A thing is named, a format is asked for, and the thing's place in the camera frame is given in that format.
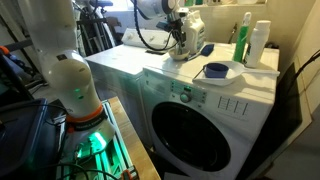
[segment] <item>cable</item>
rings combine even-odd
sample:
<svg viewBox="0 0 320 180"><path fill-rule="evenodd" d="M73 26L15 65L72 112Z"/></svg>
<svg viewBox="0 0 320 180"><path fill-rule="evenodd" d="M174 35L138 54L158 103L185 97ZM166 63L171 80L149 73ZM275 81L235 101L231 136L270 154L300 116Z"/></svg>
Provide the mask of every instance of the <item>cable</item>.
<svg viewBox="0 0 320 180"><path fill-rule="evenodd" d="M138 22L138 13L137 13L137 11L138 11L137 0L134 0L134 1L133 1L133 8L134 8L134 9L133 9L133 14L134 14L135 26L136 26L136 30L137 30L138 36L139 36L139 38L141 39L142 43L143 43L147 48L149 48L149 49L151 49L151 50L154 50L154 51L164 51L164 50L169 50L169 49L171 49L172 47L174 47L174 46L178 43L178 42L177 42L175 45L173 45L172 47L167 48L167 49L166 49L167 45L166 45L164 48L161 48L161 49L151 47L151 46L143 39L143 37L142 37L142 35L141 35L141 32L140 32L139 22Z"/></svg>
<svg viewBox="0 0 320 180"><path fill-rule="evenodd" d="M112 179L118 180L118 179L117 179L115 176L113 176L112 174L107 173L107 172L102 171L102 170L99 170L99 169L88 169L88 170L86 170L86 171L87 171L87 172L98 172L98 173L103 173L104 175L109 176L109 177L111 177Z"/></svg>
<svg viewBox="0 0 320 180"><path fill-rule="evenodd" d="M302 71L303 71L310 63L312 63L313 61L315 61L318 57L320 57L320 49L319 49L318 51L316 51L316 52L310 57L310 59L309 59L306 63L304 63L304 64L299 68L299 70L296 72L296 74L293 76L293 79L292 79L291 82L290 82L290 85L289 85L289 88L288 88L288 90L287 90L286 95L289 94L289 92L290 92L291 88L293 87L296 79L297 79L298 76L302 73Z"/></svg>
<svg viewBox="0 0 320 180"><path fill-rule="evenodd" d="M68 112L66 108L64 108L64 107L62 107L62 106L58 106L58 105L53 105L53 104L24 104L24 105L19 106L19 107L13 106L13 107L10 107L10 108L3 108L3 109L0 111L0 113L3 112L3 111L12 111L12 110L21 109L21 108L27 108L27 107L30 107L30 106L48 106L48 107L55 107L55 108L58 108L58 109L63 110L65 113Z"/></svg>
<svg viewBox="0 0 320 180"><path fill-rule="evenodd" d="M113 176L112 174L110 174L110 173L107 173L107 172L105 172L105 171L102 171L102 170L99 170L99 169L88 169L88 170L85 170L84 169L84 171L87 173L87 172L98 172L98 173L102 173L102 174L104 174L104 175L106 175L106 176L109 176L109 177L111 177L112 179L114 179L114 180L118 180L115 176ZM77 173L80 173L80 171L76 171L76 172L72 172L72 173L69 173L69 174L66 174L66 175L64 175L64 176L62 176L61 178L59 178L58 180L63 180L64 178L66 178L66 177L69 177L69 176L72 176L72 175L75 175L75 174L77 174Z"/></svg>
<svg viewBox="0 0 320 180"><path fill-rule="evenodd" d="M40 168L37 169L37 171L42 170L42 169L50 169L50 168L54 168L54 167L60 167L60 166L62 166L62 167L71 166L71 167L77 168L77 169L80 170L79 172L82 172L85 175L86 180L89 180L88 173L87 173L87 171L85 169L83 169L83 167L81 167L79 165L76 165L76 164L71 164L71 163L52 164L52 165L40 167Z"/></svg>
<svg viewBox="0 0 320 180"><path fill-rule="evenodd" d="M38 84L37 86L33 87L33 89L35 89L31 94L33 95L34 93L36 93L40 88L48 86L48 83L42 83L42 84Z"/></svg>

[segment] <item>blue bowl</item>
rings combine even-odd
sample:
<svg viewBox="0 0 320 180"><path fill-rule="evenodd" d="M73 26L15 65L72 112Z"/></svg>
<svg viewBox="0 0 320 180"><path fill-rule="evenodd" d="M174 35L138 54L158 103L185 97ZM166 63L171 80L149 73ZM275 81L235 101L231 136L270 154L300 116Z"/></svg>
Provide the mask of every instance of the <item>blue bowl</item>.
<svg viewBox="0 0 320 180"><path fill-rule="evenodd" d="M225 78L228 70L228 66L220 63L208 63L203 69L207 78Z"/></svg>

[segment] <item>control knob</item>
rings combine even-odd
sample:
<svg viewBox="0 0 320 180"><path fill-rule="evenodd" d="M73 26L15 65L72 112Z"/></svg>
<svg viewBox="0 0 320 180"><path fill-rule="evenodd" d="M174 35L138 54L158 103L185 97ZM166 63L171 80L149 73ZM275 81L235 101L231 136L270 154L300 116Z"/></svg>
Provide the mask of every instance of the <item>control knob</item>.
<svg viewBox="0 0 320 180"><path fill-rule="evenodd" d="M191 99L192 98L189 93L183 92L180 94L180 100L184 103L190 102Z"/></svg>

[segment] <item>white bottle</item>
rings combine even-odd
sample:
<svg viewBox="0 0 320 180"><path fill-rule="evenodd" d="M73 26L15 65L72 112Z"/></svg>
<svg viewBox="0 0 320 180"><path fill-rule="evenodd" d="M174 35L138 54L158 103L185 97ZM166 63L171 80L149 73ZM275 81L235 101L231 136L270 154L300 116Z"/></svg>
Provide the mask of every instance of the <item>white bottle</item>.
<svg viewBox="0 0 320 180"><path fill-rule="evenodd" d="M269 38L270 21L257 21L253 29L250 44L244 58L244 65L250 68L256 68L260 62L264 47Z"/></svg>
<svg viewBox="0 0 320 180"><path fill-rule="evenodd" d="M190 50L190 54L199 52L205 40L204 23L199 10L188 14L181 29L186 33L186 49Z"/></svg>

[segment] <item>countertop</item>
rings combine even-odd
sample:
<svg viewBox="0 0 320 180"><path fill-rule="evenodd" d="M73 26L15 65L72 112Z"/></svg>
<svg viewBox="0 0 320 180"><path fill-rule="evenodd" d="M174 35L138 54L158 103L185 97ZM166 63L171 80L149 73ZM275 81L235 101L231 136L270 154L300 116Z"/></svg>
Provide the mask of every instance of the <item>countertop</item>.
<svg viewBox="0 0 320 180"><path fill-rule="evenodd" d="M144 149L118 97L108 99L121 136L141 180L161 179L149 155Z"/></svg>

